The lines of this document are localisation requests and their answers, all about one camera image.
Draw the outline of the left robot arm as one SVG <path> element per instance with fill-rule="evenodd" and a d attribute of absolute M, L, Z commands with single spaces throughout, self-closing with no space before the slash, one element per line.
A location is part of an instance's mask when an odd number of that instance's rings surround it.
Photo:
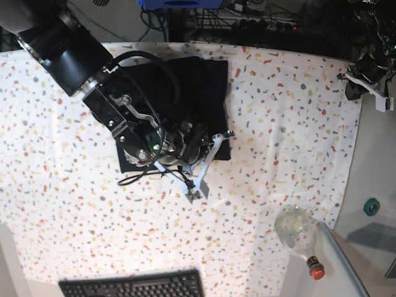
<path fill-rule="evenodd" d="M 390 83 L 395 78 L 395 1 L 348 1 L 351 44 L 360 54 L 345 72 L 345 95 L 350 101 L 368 93 L 375 98 L 376 110 L 395 110 Z"/>

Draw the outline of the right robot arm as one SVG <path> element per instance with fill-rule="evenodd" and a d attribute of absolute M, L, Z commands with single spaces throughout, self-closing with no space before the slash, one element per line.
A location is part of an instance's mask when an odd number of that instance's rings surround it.
<path fill-rule="evenodd" d="M 198 56 L 164 61 L 132 50 L 112 56 L 66 1 L 2 1 L 1 27 L 68 94 L 83 93 L 116 142 L 127 186 L 153 174 L 179 183 L 190 201 L 209 195 L 205 174 L 229 160 L 228 63 Z"/>

